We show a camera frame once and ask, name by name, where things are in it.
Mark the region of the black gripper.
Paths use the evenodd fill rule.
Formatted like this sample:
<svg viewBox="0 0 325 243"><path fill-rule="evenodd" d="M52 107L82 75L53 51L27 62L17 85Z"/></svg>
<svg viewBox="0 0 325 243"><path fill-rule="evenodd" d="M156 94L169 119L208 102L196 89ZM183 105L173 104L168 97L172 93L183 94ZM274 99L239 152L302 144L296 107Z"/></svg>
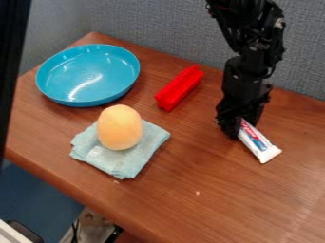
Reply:
<svg viewBox="0 0 325 243"><path fill-rule="evenodd" d="M239 57L231 58L224 65L221 92L223 97L215 107L216 124L225 136L237 137L240 118L255 126L261 116L263 106L270 101L271 85L266 84L263 74L249 73Z"/></svg>

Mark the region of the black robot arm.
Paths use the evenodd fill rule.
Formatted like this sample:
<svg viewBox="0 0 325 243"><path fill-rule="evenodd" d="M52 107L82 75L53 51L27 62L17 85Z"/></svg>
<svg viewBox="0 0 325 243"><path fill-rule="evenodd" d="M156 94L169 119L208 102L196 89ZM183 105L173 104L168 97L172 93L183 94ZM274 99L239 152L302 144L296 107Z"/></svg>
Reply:
<svg viewBox="0 0 325 243"><path fill-rule="evenodd" d="M215 122L232 139L241 121L257 123L270 100L272 85L264 80L283 60L284 15L272 0L205 0L205 9L236 54L224 63L215 107Z"/></svg>

